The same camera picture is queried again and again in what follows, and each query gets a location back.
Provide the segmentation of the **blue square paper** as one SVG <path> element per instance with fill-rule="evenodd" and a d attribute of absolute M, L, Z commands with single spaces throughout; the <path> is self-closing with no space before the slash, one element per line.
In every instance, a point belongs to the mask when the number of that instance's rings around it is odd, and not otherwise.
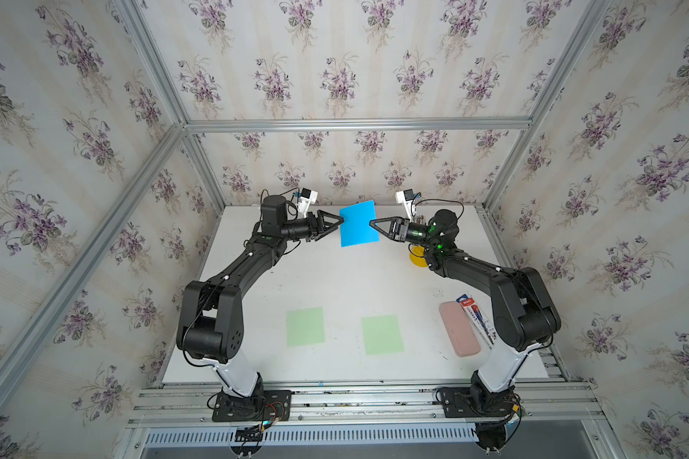
<path fill-rule="evenodd" d="M 378 242 L 380 235 L 369 225 L 376 215 L 373 201 L 358 203 L 339 211 L 344 219 L 340 227 L 341 246 L 343 248 Z"/>

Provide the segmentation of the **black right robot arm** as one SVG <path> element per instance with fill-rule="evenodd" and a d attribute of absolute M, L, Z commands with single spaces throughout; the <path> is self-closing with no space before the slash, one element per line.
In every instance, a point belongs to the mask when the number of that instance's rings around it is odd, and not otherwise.
<path fill-rule="evenodd" d="M 472 409 L 485 414 L 515 401 L 515 378 L 522 364 L 529 354 L 553 344 L 561 319 L 536 269 L 501 267 L 467 254 L 456 243 L 457 221 L 455 212 L 443 208 L 426 225 L 399 216 L 374 219 L 369 225 L 391 241 L 422 247 L 433 273 L 490 296 L 498 341 L 469 386 Z"/>

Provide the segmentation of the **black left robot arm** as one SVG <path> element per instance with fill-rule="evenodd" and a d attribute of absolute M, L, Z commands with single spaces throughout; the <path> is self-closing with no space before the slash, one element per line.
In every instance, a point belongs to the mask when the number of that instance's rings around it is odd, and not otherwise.
<path fill-rule="evenodd" d="M 242 254 L 208 280 L 191 281 L 183 292 L 176 347 L 190 365 L 210 367 L 230 397 L 254 401 L 262 396 L 262 376 L 241 351 L 243 298 L 283 258 L 290 242 L 318 241 L 345 221 L 323 210 L 290 219 L 292 206 L 281 195 L 265 197 Z"/>

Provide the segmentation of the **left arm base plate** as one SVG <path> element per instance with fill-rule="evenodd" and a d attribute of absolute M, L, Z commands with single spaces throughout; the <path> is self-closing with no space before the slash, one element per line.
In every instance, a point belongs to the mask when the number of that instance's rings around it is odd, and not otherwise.
<path fill-rule="evenodd" d="M 208 399 L 208 409 L 216 423 L 288 421 L 293 392 L 289 390 L 264 390 L 251 398 L 239 398 L 219 392 Z"/>

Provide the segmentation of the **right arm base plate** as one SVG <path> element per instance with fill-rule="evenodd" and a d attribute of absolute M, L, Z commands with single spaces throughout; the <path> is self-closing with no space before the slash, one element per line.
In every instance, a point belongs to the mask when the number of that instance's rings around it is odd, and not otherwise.
<path fill-rule="evenodd" d="M 521 403 L 512 390 L 493 393 L 477 386 L 440 387 L 436 401 L 446 418 L 498 418 L 511 416 Z"/>

